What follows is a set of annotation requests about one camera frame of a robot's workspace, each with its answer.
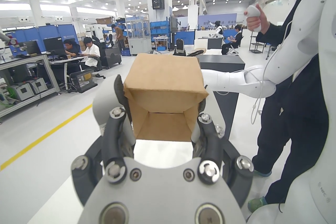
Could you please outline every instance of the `man sitting at desk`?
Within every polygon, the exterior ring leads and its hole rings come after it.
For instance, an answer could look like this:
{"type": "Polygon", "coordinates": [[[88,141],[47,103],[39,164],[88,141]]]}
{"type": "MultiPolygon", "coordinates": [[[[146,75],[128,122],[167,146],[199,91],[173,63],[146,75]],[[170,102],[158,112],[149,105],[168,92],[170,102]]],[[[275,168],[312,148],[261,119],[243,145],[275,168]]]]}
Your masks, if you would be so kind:
{"type": "Polygon", "coordinates": [[[237,26],[234,27],[237,34],[235,35],[234,38],[232,36],[228,37],[228,40],[230,41],[230,43],[222,45],[222,55],[226,55],[228,53],[228,51],[230,50],[231,46],[234,49],[237,49],[239,47],[240,42],[243,38],[241,28],[242,27],[240,25],[237,25],[237,26]]]}
{"type": "Polygon", "coordinates": [[[101,57],[99,47],[93,43],[91,37],[85,37],[83,43],[86,46],[86,50],[79,54],[80,56],[84,56],[84,61],[81,62],[80,65],[83,69],[96,67],[98,64],[98,58],[101,57]]]}
{"type": "Polygon", "coordinates": [[[63,44],[65,46],[65,53],[67,55],[71,55],[72,57],[79,55],[80,47],[75,41],[72,41],[70,39],[65,39],[63,41],[63,44]]]}

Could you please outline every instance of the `green sneaker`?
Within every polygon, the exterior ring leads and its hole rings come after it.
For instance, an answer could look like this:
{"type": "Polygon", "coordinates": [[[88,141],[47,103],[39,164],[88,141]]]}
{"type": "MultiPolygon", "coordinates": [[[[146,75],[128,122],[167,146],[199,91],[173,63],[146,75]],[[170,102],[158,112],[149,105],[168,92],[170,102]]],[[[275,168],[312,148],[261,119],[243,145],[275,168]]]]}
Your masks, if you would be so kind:
{"type": "Polygon", "coordinates": [[[250,212],[255,212],[258,208],[267,205],[265,197],[252,199],[247,203],[247,208],[250,212]]]}

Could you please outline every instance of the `computer monitor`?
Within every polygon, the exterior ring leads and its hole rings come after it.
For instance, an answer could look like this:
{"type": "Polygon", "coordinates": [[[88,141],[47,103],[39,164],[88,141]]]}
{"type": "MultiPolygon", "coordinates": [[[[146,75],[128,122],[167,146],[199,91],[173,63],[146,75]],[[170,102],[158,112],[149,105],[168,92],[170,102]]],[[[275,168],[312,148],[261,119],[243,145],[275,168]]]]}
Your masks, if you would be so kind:
{"type": "Polygon", "coordinates": [[[46,38],[43,40],[45,50],[50,52],[52,56],[55,55],[65,55],[65,48],[61,37],[46,38]]]}
{"type": "Polygon", "coordinates": [[[23,42],[23,46],[25,48],[25,50],[27,51],[27,54],[31,55],[31,54],[41,54],[41,50],[39,45],[37,44],[37,41],[26,41],[23,42]]]}

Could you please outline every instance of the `man in white shirt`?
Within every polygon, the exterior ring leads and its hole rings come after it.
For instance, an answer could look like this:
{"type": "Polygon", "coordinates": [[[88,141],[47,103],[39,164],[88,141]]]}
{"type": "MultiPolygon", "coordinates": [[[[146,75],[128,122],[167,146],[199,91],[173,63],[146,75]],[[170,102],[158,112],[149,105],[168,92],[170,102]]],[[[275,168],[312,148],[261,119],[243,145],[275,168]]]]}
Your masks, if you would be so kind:
{"type": "Polygon", "coordinates": [[[98,64],[97,58],[101,57],[99,47],[93,43],[90,37],[85,37],[83,43],[86,46],[86,50],[80,54],[84,56],[84,63],[81,63],[82,68],[84,65],[87,67],[96,67],[98,64]]]}

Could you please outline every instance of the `blue storage bin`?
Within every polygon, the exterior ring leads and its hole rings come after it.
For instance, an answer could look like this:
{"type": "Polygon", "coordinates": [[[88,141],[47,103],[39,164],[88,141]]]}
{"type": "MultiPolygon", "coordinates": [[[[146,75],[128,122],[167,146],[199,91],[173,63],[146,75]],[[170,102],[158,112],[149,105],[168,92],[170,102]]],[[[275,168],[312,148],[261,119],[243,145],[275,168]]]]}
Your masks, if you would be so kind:
{"type": "Polygon", "coordinates": [[[131,56],[131,52],[129,51],[129,49],[128,50],[122,50],[121,51],[121,55],[123,57],[130,57],[131,56]]]}

